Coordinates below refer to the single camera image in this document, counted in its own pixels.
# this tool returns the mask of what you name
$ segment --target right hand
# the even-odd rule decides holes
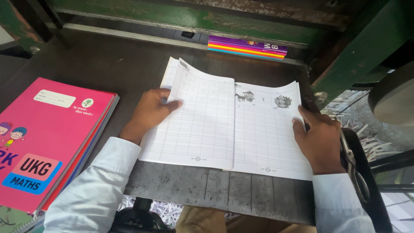
[[[302,123],[293,119],[295,140],[308,159],[314,175],[345,173],[339,156],[341,123],[324,114],[313,114],[302,106],[300,114],[310,130],[305,132]]]

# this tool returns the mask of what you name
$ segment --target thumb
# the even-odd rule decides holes
[[[296,118],[293,118],[293,133],[295,134],[295,140],[298,144],[301,144],[305,139],[306,133],[303,129],[302,121]]]
[[[168,109],[168,114],[171,114],[174,110],[177,110],[179,107],[183,105],[183,102],[180,100],[174,100],[169,102],[168,104],[164,104],[164,106]]]

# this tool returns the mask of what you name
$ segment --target shirt cuff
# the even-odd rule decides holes
[[[140,152],[141,148],[137,144],[110,137],[91,166],[102,167],[129,176]]]
[[[315,205],[322,209],[362,208],[347,173],[314,175]]]

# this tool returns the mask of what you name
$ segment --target tree logo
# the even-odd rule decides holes
[[[92,106],[92,104],[94,104],[93,99],[86,99],[86,100],[82,101],[82,107],[84,107],[84,108]]]

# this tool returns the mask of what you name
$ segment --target khaki trousers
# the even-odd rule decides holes
[[[224,212],[184,206],[177,233],[316,233],[313,226],[296,225],[267,218],[240,215],[229,221]]]

